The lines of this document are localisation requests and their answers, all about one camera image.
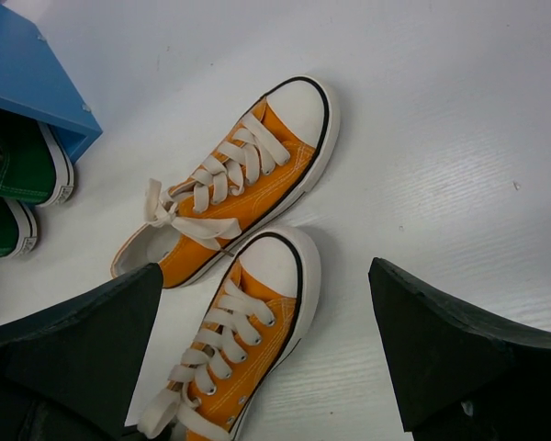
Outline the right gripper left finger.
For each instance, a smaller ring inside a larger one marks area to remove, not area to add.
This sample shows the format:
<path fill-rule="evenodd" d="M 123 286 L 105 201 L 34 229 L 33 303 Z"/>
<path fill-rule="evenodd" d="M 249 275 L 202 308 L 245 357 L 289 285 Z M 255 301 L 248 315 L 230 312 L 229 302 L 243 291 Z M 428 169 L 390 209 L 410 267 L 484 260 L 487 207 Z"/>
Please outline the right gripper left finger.
<path fill-rule="evenodd" d="M 0 326 L 0 440 L 142 440 L 125 424 L 162 293 L 148 264 Z"/>

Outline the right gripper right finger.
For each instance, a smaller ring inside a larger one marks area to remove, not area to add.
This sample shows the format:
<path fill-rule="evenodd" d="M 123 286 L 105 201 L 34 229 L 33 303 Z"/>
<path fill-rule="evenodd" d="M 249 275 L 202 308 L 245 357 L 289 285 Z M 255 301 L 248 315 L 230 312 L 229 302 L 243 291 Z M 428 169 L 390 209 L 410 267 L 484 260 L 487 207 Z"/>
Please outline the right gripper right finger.
<path fill-rule="evenodd" d="M 416 440 L 551 440 L 551 333 L 374 258 L 373 310 L 405 432 Z"/>

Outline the green sneaker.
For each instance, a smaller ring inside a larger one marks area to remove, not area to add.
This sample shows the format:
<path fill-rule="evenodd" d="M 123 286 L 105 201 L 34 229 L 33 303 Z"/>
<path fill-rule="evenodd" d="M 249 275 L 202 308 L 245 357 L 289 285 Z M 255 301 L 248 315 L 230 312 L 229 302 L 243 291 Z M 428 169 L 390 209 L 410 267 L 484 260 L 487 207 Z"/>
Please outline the green sneaker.
<path fill-rule="evenodd" d="M 47 207 L 73 191 L 73 165 L 51 127 L 0 109 L 0 197 Z"/>
<path fill-rule="evenodd" d="M 27 254 L 39 237 L 38 223 L 32 211 L 11 198 L 0 198 L 0 258 Z"/>

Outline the orange sneaker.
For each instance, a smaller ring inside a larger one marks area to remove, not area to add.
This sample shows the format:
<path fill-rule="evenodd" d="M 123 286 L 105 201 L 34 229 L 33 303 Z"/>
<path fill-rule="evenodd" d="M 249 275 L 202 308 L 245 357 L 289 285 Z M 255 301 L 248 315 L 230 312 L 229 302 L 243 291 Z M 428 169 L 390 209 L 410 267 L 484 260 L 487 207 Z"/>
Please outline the orange sneaker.
<path fill-rule="evenodd" d="M 302 230 L 270 228 L 233 257 L 167 386 L 143 411 L 148 439 L 235 440 L 264 380 L 306 335 L 320 297 L 320 254 Z"/>
<path fill-rule="evenodd" d="M 341 125 L 334 89 L 298 75 L 260 96 L 181 183 L 149 180 L 143 225 L 120 247 L 119 277 L 154 263 L 164 288 L 193 284 L 311 191 Z"/>

